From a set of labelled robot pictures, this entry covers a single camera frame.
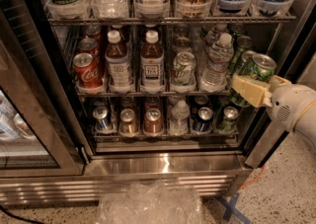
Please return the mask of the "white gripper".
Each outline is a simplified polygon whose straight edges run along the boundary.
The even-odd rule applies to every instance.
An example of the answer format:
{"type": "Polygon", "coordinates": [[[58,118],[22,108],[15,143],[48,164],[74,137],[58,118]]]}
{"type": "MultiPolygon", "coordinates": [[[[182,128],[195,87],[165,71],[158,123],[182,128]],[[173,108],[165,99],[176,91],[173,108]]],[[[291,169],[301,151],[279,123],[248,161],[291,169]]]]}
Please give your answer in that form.
{"type": "Polygon", "coordinates": [[[315,121],[316,91],[310,87],[290,84],[274,75],[269,84],[249,76],[234,75],[231,87],[255,108],[268,107],[270,119],[284,130],[295,131],[299,124],[311,132],[315,121]]]}

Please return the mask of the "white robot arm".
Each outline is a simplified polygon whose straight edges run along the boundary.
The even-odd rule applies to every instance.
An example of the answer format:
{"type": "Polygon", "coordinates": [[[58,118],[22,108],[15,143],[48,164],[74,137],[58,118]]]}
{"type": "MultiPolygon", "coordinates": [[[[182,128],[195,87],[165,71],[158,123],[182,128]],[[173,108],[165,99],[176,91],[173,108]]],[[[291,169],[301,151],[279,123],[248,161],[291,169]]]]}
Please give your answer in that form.
{"type": "Polygon", "coordinates": [[[251,106],[266,107],[270,119],[316,148],[316,91],[274,75],[268,83],[234,74],[231,88],[251,106]]]}

